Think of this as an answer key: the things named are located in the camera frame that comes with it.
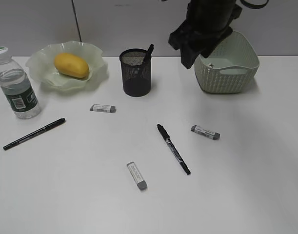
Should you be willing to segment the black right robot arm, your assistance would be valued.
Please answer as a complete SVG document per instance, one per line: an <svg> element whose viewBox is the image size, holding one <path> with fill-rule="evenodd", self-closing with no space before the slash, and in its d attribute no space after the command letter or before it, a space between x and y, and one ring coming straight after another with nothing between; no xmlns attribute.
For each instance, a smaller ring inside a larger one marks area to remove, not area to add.
<svg viewBox="0 0 298 234"><path fill-rule="evenodd" d="M235 0L191 0L183 23L170 34L168 43L180 50L182 65L190 69L199 55L207 58L233 29L242 7Z"/></svg>

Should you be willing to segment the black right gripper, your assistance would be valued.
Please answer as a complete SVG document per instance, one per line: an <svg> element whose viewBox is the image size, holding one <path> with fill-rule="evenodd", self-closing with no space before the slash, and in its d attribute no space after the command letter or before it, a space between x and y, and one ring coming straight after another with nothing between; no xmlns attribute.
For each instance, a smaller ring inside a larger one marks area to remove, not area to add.
<svg viewBox="0 0 298 234"><path fill-rule="evenodd" d="M186 15L183 23L169 35L168 43L173 49L180 49L181 63L190 69L199 54L208 58L220 42L231 35L232 21L232 14Z"/></svg>

